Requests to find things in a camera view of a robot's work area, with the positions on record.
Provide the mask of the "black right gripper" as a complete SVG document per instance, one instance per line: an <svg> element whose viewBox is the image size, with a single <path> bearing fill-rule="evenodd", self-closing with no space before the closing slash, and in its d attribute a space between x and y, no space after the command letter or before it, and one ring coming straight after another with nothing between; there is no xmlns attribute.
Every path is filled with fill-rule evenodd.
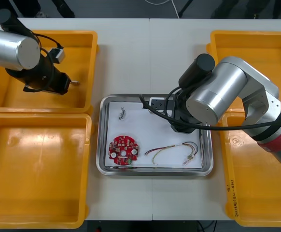
<svg viewBox="0 0 281 232"><path fill-rule="evenodd" d="M179 98L178 95L174 96L174 109L172 110L172 118L185 123L201 123L188 112L184 98ZM195 130L195 128L173 122L171 122L171 127L175 132L179 133L192 133Z"/></svg>

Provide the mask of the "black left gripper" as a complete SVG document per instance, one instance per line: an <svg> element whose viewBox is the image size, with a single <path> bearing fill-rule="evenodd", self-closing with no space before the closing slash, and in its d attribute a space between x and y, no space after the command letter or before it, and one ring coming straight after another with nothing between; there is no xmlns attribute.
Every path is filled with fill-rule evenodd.
<svg viewBox="0 0 281 232"><path fill-rule="evenodd" d="M60 72L50 60L39 63L39 86L38 90L46 90L64 95L68 92L71 80L66 73Z"/></svg>

